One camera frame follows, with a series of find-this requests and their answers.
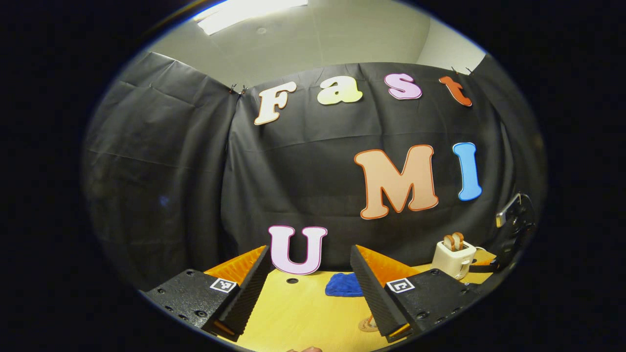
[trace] wooden table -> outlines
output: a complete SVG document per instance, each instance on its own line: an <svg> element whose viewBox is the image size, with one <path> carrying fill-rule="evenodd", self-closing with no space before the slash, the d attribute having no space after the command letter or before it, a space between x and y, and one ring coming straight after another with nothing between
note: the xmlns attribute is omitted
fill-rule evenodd
<svg viewBox="0 0 626 352"><path fill-rule="evenodd" d="M479 262L494 257L480 250L475 255ZM423 272L430 269L430 264L414 268ZM323 352L370 352L389 346L378 331L363 332L358 328L371 314L364 297L326 296L326 285L336 273L316 271L298 276L274 269L236 344L257 352L302 351L310 346ZM461 282L481 284L489 276L470 272ZM298 282L290 284L290 278Z"/></svg>

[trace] pink letter u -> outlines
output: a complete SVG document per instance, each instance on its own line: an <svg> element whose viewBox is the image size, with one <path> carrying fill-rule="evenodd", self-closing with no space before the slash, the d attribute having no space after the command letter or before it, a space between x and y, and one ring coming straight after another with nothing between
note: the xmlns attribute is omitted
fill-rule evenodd
<svg viewBox="0 0 626 352"><path fill-rule="evenodd" d="M276 269L295 275L312 274L319 268L322 261L322 237L328 234L323 227L305 227L302 234L307 237L307 260L294 263L289 259L289 239L295 234L293 227L272 226L269 228L272 235L272 263Z"/></svg>

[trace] black backdrop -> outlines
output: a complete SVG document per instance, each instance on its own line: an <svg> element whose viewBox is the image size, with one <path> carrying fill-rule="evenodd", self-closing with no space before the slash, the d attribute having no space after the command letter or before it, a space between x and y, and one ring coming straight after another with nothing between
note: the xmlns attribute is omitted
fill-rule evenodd
<svg viewBox="0 0 626 352"><path fill-rule="evenodd" d="M78 145L93 104L136 50L133 38L183 3L33 1L5 12L12 17L13 50L6 58L13 60L8 73L15 78L8 95L13 119L5 120L15 165L9 174L11 188L20 191L8 199L8 217L17 220L7 232L15 240L7 242L8 289L18 299L8 304L14 340L8 346L214 346L162 319L118 280L93 237L78 192ZM600 239L616 226L620 209L610 196L621 189L611 181L623 123L614 117L618 91L607 79L619 72L609 65L620 32L611 18L617 5L421 4L491 51L522 87L545 136L550 190L540 230L511 276L449 328L406 350L433 350L450 344L451 337L476 351L615 346L618 304L611 268L618 246Z"/></svg>
<svg viewBox="0 0 626 352"><path fill-rule="evenodd" d="M86 132L83 190L103 250L139 289L269 245L273 225L326 228L320 269L350 271L354 244L415 266L431 261L443 234L460 231L496 252L507 230L496 229L493 214L513 194L528 194L537 213L543 208L546 167L534 116L490 56L469 76L353 63L276 78L242 96L160 54L135 62L111 84ZM385 76L397 72L416 78L420 99L389 94ZM354 77L357 103L317 101L320 82L336 76ZM471 107L454 100L439 82L444 76L463 85ZM297 89L282 118L254 125L259 92L288 81ZM481 185L469 201L459 199L463 180L451 150L463 142L476 145ZM355 155L384 150L402 170L407 151L423 144L433 152L435 206L362 219L369 201ZM291 260L306 260L304 236L289 249Z"/></svg>

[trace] letter m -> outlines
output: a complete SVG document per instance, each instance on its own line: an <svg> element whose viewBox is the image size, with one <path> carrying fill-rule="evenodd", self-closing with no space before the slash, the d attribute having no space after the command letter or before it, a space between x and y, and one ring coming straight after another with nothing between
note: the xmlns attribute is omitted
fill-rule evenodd
<svg viewBox="0 0 626 352"><path fill-rule="evenodd" d="M430 209L439 203L434 194L433 169L430 145L415 145L409 149L402 173L398 172L387 154L380 149L366 150L354 157L354 162L363 168L367 205L361 211L363 219L378 219L387 216L389 207L382 203L383 193L393 209L400 213L413 191L409 209L414 212Z"/></svg>

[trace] wrinkled black fabric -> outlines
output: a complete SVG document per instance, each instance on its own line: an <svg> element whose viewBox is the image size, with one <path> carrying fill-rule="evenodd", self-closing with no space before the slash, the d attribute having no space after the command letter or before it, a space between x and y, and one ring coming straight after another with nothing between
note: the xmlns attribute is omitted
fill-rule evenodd
<svg viewBox="0 0 626 352"><path fill-rule="evenodd" d="M538 206L545 194L545 169L533 166L542 156L533 149L533 117L508 81L499 87L506 79L499 70L481 63L467 76L412 64L337 65L239 96L183 63L145 54L113 82L85 138L83 187L96 235L140 289L270 244L272 225L296 230L294 262L306 260L302 228L328 229L322 270L349 271L353 244L409 265L430 262L435 243L455 231L490 246L494 216L513 192L528 192ZM395 99L384 82L390 73L413 77L422 97ZM363 97L320 104L320 83L343 75L357 80ZM461 83L471 108L452 97L438 81L443 76ZM275 108L280 118L254 125L259 92L290 81L297 90L284 109ZM458 198L461 168L452 150L460 142L476 145L483 189L467 202ZM354 156L381 149L402 170L409 148L420 144L434 149L439 204L396 213L384 197L390 213L362 219L366 185Z"/></svg>
<svg viewBox="0 0 626 352"><path fill-rule="evenodd" d="M397 100L384 77L406 73L423 91L417 100ZM319 85L333 76L351 76L363 92L355 103L322 105ZM450 76L463 86L471 108L459 104L439 82ZM294 81L280 118L254 125L259 92ZM478 85L468 76L430 66L398 63L338 65L300 72L264 83L239 100L228 138L224 173L222 221L239 252L270 243L267 229L288 225L290 258L306 260L307 226L328 230L322 241L322 270L349 270L350 246L359 244L409 265L430 262L434 247L455 231L481 246L493 234L494 215L511 194L503 177L510 167L503 145L500 117ZM462 176L456 143L476 145L476 164L482 194L460 201ZM398 170L414 145L433 147L432 169L439 204L413 212L406 206L375 220L364 220L366 188L362 168L354 156L370 149L384 150Z"/></svg>
<svg viewBox="0 0 626 352"><path fill-rule="evenodd" d="M103 249L140 289L225 260L219 205L238 98L228 91L149 53L112 83L95 111L83 187Z"/></svg>

